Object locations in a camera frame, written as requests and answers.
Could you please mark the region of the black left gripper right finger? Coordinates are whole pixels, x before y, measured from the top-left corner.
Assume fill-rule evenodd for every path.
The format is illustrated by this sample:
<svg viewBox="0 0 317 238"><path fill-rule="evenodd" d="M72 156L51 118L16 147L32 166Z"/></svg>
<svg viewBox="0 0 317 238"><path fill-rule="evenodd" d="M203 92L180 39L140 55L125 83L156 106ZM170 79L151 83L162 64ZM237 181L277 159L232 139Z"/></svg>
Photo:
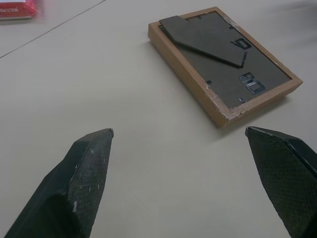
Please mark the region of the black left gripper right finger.
<svg viewBox="0 0 317 238"><path fill-rule="evenodd" d="M317 236L317 154L301 139L249 126L262 185L292 238Z"/></svg>

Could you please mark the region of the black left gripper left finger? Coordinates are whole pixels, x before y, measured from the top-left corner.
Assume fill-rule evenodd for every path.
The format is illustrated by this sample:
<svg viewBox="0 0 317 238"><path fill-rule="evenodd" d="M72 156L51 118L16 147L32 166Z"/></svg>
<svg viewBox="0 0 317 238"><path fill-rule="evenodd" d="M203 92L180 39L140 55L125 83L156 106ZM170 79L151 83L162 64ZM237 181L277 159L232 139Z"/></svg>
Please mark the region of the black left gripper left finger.
<svg viewBox="0 0 317 238"><path fill-rule="evenodd" d="M76 140L5 236L88 238L105 188L113 137L113 129L106 128Z"/></svg>

